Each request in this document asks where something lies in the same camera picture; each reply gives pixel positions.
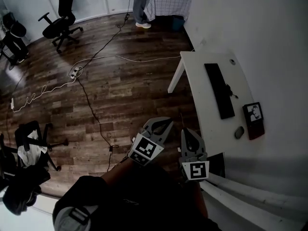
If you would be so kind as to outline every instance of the white desk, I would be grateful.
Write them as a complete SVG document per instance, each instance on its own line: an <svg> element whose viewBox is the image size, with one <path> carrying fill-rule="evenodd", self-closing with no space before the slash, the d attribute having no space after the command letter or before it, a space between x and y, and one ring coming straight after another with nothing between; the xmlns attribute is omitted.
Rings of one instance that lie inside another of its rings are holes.
<svg viewBox="0 0 308 231"><path fill-rule="evenodd" d="M226 150L249 149L261 145L262 136L250 141L243 113L245 104L253 103L248 83L240 64L233 54L215 54L204 51L182 51L181 61L169 85L168 93L172 93L184 70L191 86L193 100L198 114L202 138L208 156L213 156ZM231 87L236 99L231 97L235 116L221 119L213 88L204 64L217 63L225 83ZM242 126L244 135L237 140L234 137L236 129Z"/></svg>

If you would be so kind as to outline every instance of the sneaker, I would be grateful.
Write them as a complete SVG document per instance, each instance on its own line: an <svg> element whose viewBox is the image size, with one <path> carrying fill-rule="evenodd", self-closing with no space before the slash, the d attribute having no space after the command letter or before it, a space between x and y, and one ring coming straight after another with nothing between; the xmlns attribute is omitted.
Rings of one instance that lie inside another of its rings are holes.
<svg viewBox="0 0 308 231"><path fill-rule="evenodd" d="M149 24L149 23L140 24L140 23L136 22L136 26L143 27L144 29L149 29L151 27L151 24Z"/></svg>

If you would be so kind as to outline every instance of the gray pants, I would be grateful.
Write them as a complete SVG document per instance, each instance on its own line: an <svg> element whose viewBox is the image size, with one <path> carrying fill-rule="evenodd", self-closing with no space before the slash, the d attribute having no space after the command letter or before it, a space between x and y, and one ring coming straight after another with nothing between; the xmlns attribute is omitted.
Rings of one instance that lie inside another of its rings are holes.
<svg viewBox="0 0 308 231"><path fill-rule="evenodd" d="M134 0L133 15L135 21L140 24L146 23L146 20L144 19L146 16L143 12L145 5L146 0Z"/></svg>

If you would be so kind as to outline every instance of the desk leg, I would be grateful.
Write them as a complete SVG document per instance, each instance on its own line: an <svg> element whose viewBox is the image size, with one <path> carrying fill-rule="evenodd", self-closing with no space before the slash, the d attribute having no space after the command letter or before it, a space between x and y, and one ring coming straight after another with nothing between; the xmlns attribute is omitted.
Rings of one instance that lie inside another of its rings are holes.
<svg viewBox="0 0 308 231"><path fill-rule="evenodd" d="M172 81L171 81L171 83L168 87L168 93L173 92L173 90L174 90L175 86L177 85L179 79L181 78L184 70L185 70L184 63L183 63L183 60L181 59L179 66L178 66L177 70L175 71L174 76L172 78Z"/></svg>

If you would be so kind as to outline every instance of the chair wheel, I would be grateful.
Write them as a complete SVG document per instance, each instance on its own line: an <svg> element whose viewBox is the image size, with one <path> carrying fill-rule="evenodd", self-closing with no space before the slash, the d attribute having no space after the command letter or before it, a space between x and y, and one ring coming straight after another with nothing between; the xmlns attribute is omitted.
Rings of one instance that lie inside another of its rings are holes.
<svg viewBox="0 0 308 231"><path fill-rule="evenodd" d="M63 145L68 146L68 140L67 139L63 142Z"/></svg>

